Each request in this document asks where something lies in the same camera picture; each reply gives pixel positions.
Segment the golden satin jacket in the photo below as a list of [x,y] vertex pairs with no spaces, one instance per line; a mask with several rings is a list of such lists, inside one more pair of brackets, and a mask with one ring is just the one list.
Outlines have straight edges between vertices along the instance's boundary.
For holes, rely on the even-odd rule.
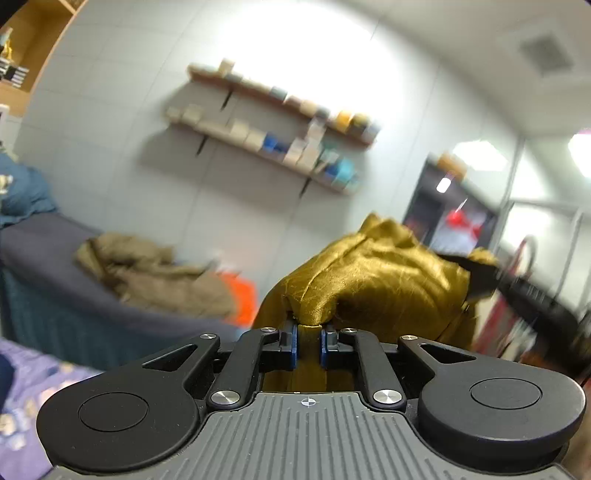
[[292,372],[274,371],[266,392],[353,390],[345,366],[320,364],[321,331],[355,328],[384,343],[413,334],[469,349],[476,305],[497,285],[497,260],[477,248],[466,256],[440,255],[412,231],[370,214],[359,231],[332,242],[283,277],[263,299],[254,327],[297,325],[298,359]]

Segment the orange cloth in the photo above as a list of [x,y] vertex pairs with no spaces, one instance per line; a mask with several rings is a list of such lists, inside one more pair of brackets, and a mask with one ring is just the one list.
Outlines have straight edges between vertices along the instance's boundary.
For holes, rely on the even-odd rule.
[[233,273],[219,272],[218,276],[221,277],[235,300],[235,314],[226,318],[226,322],[236,327],[249,329],[259,312],[256,284]]

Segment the grey bed sheet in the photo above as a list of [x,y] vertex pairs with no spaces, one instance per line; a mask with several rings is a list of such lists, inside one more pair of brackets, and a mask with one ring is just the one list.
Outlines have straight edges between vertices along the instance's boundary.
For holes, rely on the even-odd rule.
[[1,230],[1,259],[11,273],[50,297],[136,333],[167,340],[214,333],[223,342],[242,335],[242,328],[221,319],[191,319],[121,303],[75,260],[78,247],[98,235],[58,213],[35,214]]

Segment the wooden wall shelf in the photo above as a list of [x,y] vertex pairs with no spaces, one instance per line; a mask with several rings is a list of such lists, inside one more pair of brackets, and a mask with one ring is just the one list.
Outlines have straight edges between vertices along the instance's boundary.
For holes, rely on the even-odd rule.
[[252,128],[239,119],[225,125],[206,120],[204,109],[195,104],[182,108],[169,107],[165,117],[169,123],[189,128],[204,139],[214,139],[249,152],[332,191],[351,194],[359,186],[355,163],[339,151],[325,146],[325,129],[317,120],[311,120],[303,137],[283,142],[276,135]]
[[318,106],[314,102],[290,95],[287,91],[277,87],[252,82],[235,73],[223,73],[194,63],[190,63],[186,71],[192,82],[224,89],[228,92],[226,95],[228,99],[235,94],[242,95],[301,117],[301,119],[320,120],[329,131],[348,139],[363,149],[370,148],[381,131],[377,123],[363,114],[349,114],[346,111],[332,114],[327,108]]

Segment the lower wooden wall shelf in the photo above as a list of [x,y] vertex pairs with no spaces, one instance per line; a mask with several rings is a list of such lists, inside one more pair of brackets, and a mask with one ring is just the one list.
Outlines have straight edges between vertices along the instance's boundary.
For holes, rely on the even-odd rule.
[[276,135],[252,128],[239,119],[225,125],[206,120],[204,109],[195,104],[182,108],[169,107],[165,117],[169,123],[189,128],[204,139],[214,139],[249,152],[332,191],[351,194],[359,186],[355,163],[339,151],[325,146],[325,129],[317,120],[311,120],[303,137],[283,142]]

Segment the purple floral bed sheet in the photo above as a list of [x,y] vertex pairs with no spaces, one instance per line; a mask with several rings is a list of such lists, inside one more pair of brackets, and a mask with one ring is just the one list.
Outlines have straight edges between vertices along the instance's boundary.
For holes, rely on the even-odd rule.
[[36,431],[38,412],[59,390],[99,373],[1,340],[3,479],[40,479],[51,469]]

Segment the upper wooden wall shelf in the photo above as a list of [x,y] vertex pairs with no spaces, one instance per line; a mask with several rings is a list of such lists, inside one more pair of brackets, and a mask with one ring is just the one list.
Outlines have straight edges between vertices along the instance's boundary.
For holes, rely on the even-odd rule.
[[320,120],[329,131],[348,139],[363,149],[370,148],[381,131],[377,123],[363,114],[349,114],[346,111],[332,114],[327,108],[318,106],[314,102],[290,95],[287,91],[277,87],[252,82],[235,73],[223,73],[194,63],[190,63],[186,71],[192,82],[224,89],[228,92],[226,95],[228,99],[235,94],[242,95],[301,117],[301,119]]

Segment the olive brown jacket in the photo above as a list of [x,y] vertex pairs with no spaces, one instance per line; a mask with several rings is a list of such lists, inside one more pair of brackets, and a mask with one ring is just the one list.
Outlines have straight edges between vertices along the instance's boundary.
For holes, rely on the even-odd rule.
[[77,263],[129,306],[197,319],[228,319],[238,304],[221,276],[175,262],[171,247],[107,232],[83,242]]

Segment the wooden bookcase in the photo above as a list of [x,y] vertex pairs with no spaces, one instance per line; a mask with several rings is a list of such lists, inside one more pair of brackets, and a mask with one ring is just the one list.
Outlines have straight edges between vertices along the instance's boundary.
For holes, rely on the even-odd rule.
[[41,75],[68,27],[86,1],[25,1],[1,32],[12,29],[8,37],[11,65],[25,69],[22,82],[1,80],[1,103],[10,114],[23,117]]

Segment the blue denim garment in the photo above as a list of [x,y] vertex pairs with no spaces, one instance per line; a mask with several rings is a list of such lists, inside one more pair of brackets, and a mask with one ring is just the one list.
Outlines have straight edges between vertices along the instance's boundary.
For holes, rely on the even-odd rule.
[[16,225],[35,214],[57,211],[41,172],[1,152],[1,228]]

